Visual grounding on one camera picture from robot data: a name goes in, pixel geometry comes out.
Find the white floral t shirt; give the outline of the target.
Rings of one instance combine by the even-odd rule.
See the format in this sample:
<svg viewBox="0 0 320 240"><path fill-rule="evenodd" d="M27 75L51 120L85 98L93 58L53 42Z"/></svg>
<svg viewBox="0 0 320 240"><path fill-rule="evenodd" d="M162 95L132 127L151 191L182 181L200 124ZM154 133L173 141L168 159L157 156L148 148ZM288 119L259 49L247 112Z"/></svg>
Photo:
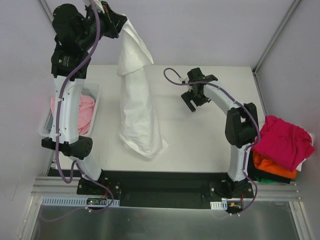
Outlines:
<svg viewBox="0 0 320 240"><path fill-rule="evenodd" d="M119 137L126 148L153 159L168 146L160 130L145 67L154 63L132 23L122 27L117 76L120 77Z"/></svg>

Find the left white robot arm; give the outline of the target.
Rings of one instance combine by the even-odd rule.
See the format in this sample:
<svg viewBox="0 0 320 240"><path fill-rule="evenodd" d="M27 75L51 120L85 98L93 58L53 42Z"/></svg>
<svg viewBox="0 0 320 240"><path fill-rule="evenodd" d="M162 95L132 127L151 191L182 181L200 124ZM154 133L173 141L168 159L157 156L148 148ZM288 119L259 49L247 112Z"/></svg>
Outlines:
<svg viewBox="0 0 320 240"><path fill-rule="evenodd" d="M93 140L78 132L79 103L87 77L87 69L102 37L117 39L128 20L114 12L104 0L90 0L86 15L65 3L53 12L52 27L56 33L51 57L51 74L55 86L53 123L43 148L55 151L58 172L67 184L60 165L60 154L69 157L71 166L90 180L88 188L96 195L103 193L106 182L100 179L102 170L92 159Z"/></svg>

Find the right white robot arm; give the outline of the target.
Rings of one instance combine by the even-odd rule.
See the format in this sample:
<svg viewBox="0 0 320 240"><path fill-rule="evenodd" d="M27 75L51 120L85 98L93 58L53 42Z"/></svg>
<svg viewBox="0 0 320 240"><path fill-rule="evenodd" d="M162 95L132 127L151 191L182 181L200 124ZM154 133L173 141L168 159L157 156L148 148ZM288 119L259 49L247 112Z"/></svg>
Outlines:
<svg viewBox="0 0 320 240"><path fill-rule="evenodd" d="M230 163L226 179L214 188L223 198L235 198L247 185L247 150L259 132L257 107L254 103L241 103L231 96L214 75L205 76L199 67L187 73L183 84L188 91L181 95L191 112L205 103L214 102L226 115L224 134L231 145Z"/></svg>

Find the white plastic laundry basket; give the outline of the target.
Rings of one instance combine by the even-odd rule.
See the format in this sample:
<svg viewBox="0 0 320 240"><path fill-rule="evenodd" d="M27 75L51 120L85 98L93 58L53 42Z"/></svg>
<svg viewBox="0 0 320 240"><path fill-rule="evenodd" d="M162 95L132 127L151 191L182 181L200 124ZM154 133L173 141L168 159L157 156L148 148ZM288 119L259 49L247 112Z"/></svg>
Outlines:
<svg viewBox="0 0 320 240"><path fill-rule="evenodd" d="M100 85L97 82L86 82L82 89L78 108L78 133L81 136L89 137L91 135L94 120L100 99ZM49 98L49 108L41 120L38 128L38 133L41 137L48 137L52 125L53 114L52 110L55 106L55 97Z"/></svg>

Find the pink t shirt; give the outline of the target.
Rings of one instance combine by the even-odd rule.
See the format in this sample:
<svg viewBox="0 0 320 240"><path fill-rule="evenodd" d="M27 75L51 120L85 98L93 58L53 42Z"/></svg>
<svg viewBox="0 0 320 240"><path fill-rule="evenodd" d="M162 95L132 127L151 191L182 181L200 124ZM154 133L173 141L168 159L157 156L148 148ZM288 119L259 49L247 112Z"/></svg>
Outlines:
<svg viewBox="0 0 320 240"><path fill-rule="evenodd" d="M85 135L89 130L94 115L95 99L81 94L78 106L77 130L79 135Z"/></svg>

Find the black t shirt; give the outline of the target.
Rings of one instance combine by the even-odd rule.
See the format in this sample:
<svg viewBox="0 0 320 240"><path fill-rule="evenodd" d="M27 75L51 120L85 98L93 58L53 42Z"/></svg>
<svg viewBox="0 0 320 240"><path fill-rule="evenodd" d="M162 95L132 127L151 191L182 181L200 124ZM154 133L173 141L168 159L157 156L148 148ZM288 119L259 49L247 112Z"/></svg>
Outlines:
<svg viewBox="0 0 320 240"><path fill-rule="evenodd" d="M256 181L255 179L256 176L274 180L274 181L277 181L278 183L284 183L284 184L290 184L292 181L290 178L279 176L273 173L269 173L269 172L257 169L254 165L254 158L253 158L252 152L249 154L249 157L248 157L247 172L248 172L248 176L255 181Z"/></svg>

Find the orange t shirt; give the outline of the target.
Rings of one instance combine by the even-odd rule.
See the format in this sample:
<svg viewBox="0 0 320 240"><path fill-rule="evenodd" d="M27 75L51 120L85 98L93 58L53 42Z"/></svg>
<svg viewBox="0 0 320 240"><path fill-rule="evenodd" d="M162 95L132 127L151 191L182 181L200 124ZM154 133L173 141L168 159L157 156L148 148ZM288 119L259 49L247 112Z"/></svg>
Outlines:
<svg viewBox="0 0 320 240"><path fill-rule="evenodd" d="M288 178L288 179L295 179L297 176L298 171L290 171L283 166L275 163L274 161L262 156L256 151L253 151L253 164L257 170L274 174L280 177Z"/></svg>

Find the magenta t shirt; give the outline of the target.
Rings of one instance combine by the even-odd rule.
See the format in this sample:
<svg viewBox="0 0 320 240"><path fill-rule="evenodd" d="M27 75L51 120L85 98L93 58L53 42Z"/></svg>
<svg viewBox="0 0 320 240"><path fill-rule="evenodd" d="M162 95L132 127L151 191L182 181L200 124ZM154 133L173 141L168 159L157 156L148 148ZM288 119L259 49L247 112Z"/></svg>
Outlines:
<svg viewBox="0 0 320 240"><path fill-rule="evenodd" d="M290 172L297 170L315 151L306 130L273 115L265 117L260 141L251 149Z"/></svg>

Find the green t shirt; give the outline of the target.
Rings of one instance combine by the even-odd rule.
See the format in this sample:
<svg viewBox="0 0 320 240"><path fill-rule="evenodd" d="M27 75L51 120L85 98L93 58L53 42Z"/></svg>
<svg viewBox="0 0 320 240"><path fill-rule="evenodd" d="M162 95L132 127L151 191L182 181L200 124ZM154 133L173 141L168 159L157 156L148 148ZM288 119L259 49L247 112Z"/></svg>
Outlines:
<svg viewBox="0 0 320 240"><path fill-rule="evenodd" d="M271 179L263 178L263 177L259 177L259 176L256 176L255 180L259 183L265 183L265 184L277 183L277 181L275 181L275 180L271 180Z"/></svg>

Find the left aluminium frame post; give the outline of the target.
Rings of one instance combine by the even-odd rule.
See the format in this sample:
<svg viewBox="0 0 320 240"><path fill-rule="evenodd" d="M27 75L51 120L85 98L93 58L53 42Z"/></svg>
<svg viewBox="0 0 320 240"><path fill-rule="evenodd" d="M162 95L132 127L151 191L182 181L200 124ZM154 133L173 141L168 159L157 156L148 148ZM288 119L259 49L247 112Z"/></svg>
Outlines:
<svg viewBox="0 0 320 240"><path fill-rule="evenodd" d="M51 34L51 39L52 39L52 41L54 41L55 37L56 37L56 32L52 26L52 22L54 20L53 11L51 10L47 0L37 0L37 2L38 2L39 6L44 14L45 19L46 19L48 29Z"/></svg>

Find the aluminium frame post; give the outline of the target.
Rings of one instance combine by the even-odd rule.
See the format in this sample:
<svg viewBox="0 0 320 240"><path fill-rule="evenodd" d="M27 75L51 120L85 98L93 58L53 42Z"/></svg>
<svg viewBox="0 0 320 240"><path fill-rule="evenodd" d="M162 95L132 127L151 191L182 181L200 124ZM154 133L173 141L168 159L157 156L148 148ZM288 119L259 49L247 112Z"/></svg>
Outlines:
<svg viewBox="0 0 320 240"><path fill-rule="evenodd" d="M284 16L280 20L278 26L276 27L274 33L272 34L270 40L268 41L266 47L264 48L261 56L259 57L257 63L252 69L252 73L254 76L257 75L258 71L261 69L263 66L264 62L266 61L268 55L271 53L273 47L277 43L277 40L280 38L282 32L285 30L288 22L291 20L293 17L294 13L302 3L302 0L293 0L291 4L289 5L288 9L286 10Z"/></svg>
<svg viewBox="0 0 320 240"><path fill-rule="evenodd" d="M46 19L48 29L51 34L51 39L52 39L52 41L54 41L55 37L56 37L56 32L52 26L52 22L54 20L53 11L51 10L47 0L37 0L37 2L38 2L39 6L44 14L45 19Z"/></svg>

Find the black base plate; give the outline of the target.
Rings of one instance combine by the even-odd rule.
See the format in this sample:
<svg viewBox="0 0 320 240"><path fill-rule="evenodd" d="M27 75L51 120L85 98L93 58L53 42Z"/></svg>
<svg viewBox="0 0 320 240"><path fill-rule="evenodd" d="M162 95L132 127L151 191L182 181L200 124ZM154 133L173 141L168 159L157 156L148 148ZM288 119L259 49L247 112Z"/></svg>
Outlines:
<svg viewBox="0 0 320 240"><path fill-rule="evenodd" d="M239 209L254 200L257 188L247 179L233 183L226 173L144 172L104 170L93 183L79 170L63 170L66 177L76 177L76 194L87 196L86 205L95 209L108 207L209 209L234 199Z"/></svg>

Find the right aluminium frame post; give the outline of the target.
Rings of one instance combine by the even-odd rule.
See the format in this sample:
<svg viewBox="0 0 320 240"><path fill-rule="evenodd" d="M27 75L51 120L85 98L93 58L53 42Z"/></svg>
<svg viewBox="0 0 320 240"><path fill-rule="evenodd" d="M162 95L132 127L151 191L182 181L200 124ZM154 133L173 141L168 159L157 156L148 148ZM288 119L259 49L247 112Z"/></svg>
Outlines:
<svg viewBox="0 0 320 240"><path fill-rule="evenodd" d="M278 26L276 27L274 33L272 34L270 40L268 41L266 47L264 48L261 56L259 57L257 63L252 69L252 73L254 76L257 75L258 71L261 69L263 66L264 62L266 61L268 55L271 53L273 47L277 43L277 40L280 38L282 32L285 30L288 22L291 20L293 17L294 13L302 3L302 0L293 0L291 4L289 5L288 9L286 10L284 16L280 20Z"/></svg>

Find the aluminium rail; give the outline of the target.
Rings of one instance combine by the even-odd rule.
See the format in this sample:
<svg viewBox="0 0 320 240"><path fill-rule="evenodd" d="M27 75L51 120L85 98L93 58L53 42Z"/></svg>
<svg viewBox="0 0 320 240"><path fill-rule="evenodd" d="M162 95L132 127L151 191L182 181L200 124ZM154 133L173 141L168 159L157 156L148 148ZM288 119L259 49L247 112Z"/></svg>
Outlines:
<svg viewBox="0 0 320 240"><path fill-rule="evenodd" d="M46 175L36 177L31 195L33 196L71 196L101 195L103 189L84 179L79 170L69 169L62 172L72 177L71 183L65 183L52 163ZM114 195L120 196L130 191L197 191L202 195L217 198L215 187L226 180L226 173L188 173L188 172L143 172L143 171L108 171L101 173L100 184L108 186ZM295 182L260 183L248 182L241 189L245 198L256 196L258 200L300 201L301 196Z"/></svg>

